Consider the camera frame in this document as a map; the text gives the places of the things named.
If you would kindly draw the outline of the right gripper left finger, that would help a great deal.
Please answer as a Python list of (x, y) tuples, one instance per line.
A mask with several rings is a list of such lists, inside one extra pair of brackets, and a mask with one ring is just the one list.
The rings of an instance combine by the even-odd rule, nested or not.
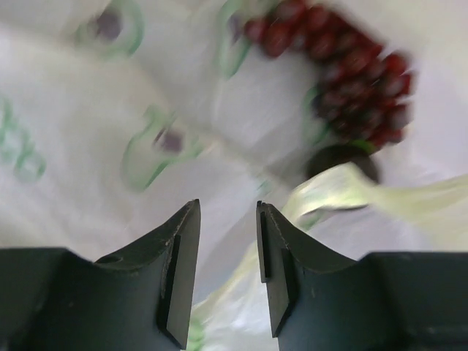
[(183, 350), (201, 211), (89, 261), (64, 248), (2, 249), (3, 350)]

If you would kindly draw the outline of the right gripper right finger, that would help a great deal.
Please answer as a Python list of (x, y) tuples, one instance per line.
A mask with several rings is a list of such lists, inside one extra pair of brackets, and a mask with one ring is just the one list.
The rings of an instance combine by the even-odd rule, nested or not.
[(281, 350), (465, 350), (467, 254), (352, 260), (257, 204), (261, 280)]

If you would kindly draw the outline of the fake dark plum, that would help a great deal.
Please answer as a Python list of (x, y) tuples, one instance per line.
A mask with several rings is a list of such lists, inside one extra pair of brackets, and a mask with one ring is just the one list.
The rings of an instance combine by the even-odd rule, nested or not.
[(381, 183), (380, 169), (371, 156), (362, 148), (352, 145), (332, 145), (317, 151), (306, 165), (305, 175), (313, 178), (338, 165), (353, 163), (374, 183)]

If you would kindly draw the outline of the pale green plastic bag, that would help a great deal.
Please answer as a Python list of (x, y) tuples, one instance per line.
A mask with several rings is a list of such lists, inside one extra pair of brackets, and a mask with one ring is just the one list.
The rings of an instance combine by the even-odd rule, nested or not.
[[(257, 204), (352, 260), (467, 254), (467, 3), (316, 1), (415, 73), (404, 139), (341, 143), (312, 110), (319, 68), (243, 35), (279, 1), (3, 1), (1, 251), (95, 262), (200, 203), (183, 350), (281, 350)], [(362, 148), (313, 178), (321, 148)]]

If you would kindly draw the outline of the fake purple grape bunch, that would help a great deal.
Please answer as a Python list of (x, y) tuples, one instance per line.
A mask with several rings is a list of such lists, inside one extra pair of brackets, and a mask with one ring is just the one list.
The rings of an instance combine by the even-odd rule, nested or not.
[(341, 143), (364, 142), (379, 150), (404, 139), (415, 78), (407, 55), (385, 55), (382, 43), (343, 14), (305, 1), (280, 1), (243, 30), (270, 58), (304, 52), (317, 64), (312, 110)]

